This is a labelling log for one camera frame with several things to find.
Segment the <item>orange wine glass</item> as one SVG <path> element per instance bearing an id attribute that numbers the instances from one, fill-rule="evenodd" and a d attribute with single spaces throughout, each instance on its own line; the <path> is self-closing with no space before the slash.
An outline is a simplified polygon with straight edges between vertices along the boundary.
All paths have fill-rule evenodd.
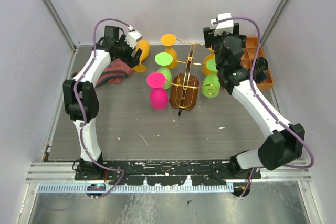
<path id="1" fill-rule="evenodd" d="M 217 73 L 214 51 L 211 48 L 209 51 L 211 53 L 204 58 L 202 64 L 202 73 L 206 76 Z"/>
<path id="2" fill-rule="evenodd" d="M 177 42 L 176 36 L 173 35 L 173 34 L 165 34 L 161 37 L 160 42 L 161 42 L 162 45 L 164 45 L 166 47 L 164 52 L 167 52 L 173 58 L 173 61 L 169 65 L 167 65 L 166 67 L 168 69 L 176 68 L 177 65 L 178 65 L 178 62 L 176 61 L 177 60 L 177 52 L 172 47 Z"/>
<path id="3" fill-rule="evenodd" d="M 135 67 L 133 67 L 133 70 L 136 72 L 145 72 L 146 71 L 146 66 L 142 63 L 149 55 L 150 53 L 150 44 L 142 40 L 137 43 L 136 50 L 141 49 L 142 53 L 139 58 L 139 64 Z"/>

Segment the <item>green wine glass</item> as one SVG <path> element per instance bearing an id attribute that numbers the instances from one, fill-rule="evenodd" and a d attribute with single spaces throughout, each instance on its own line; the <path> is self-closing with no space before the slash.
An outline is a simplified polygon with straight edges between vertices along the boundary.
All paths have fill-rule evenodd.
<path id="1" fill-rule="evenodd" d="M 167 90 L 172 86 L 172 73 L 169 70 L 168 65 L 173 62 L 173 57 L 167 52 L 161 52 L 155 56 L 155 62 L 161 66 L 158 68 L 157 72 L 162 73 L 165 76 L 166 82 L 163 85 L 163 88 Z"/>
<path id="2" fill-rule="evenodd" d="M 201 87 L 201 92 L 208 98 L 214 98 L 219 95 L 220 87 L 221 85 L 219 83 L 217 73 L 210 74 L 205 77 Z"/>

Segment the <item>pink wine glass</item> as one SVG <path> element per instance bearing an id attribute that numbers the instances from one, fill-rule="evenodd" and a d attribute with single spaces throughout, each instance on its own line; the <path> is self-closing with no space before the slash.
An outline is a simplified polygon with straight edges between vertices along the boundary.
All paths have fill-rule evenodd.
<path id="1" fill-rule="evenodd" d="M 151 88 L 150 103 L 154 109 L 161 110 L 167 107 L 169 99 L 166 90 L 163 88 L 166 78 L 160 72 L 148 75 L 147 85 Z"/>

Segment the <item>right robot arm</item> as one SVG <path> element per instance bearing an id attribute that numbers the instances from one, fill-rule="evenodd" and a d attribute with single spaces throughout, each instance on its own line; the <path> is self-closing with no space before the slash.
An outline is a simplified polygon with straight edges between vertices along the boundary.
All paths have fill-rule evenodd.
<path id="1" fill-rule="evenodd" d="M 251 168 L 275 170 L 289 166 L 302 155 L 305 130 L 284 118 L 258 90 L 253 71 L 241 64 L 245 37 L 232 18 L 211 20 L 203 29 L 205 47 L 212 48 L 221 87 L 232 95 L 253 117 L 265 138 L 260 148 L 247 150 L 230 158 L 233 177 L 241 179 Z"/>

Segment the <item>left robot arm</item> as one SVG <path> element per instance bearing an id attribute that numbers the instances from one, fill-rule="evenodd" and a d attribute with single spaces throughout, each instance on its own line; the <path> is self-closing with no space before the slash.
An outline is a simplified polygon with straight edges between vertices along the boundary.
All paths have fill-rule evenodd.
<path id="1" fill-rule="evenodd" d="M 76 173 L 84 178 L 101 179 L 106 170 L 96 133 L 99 101 L 96 84 L 104 69 L 116 59 L 129 67 L 139 64 L 142 49 L 137 43 L 142 39 L 139 31 L 129 27 L 125 34 L 120 28 L 106 26 L 104 36 L 94 40 L 91 55 L 83 68 L 71 79 L 63 82 L 65 112 L 73 121 L 80 141 L 80 158 Z"/>

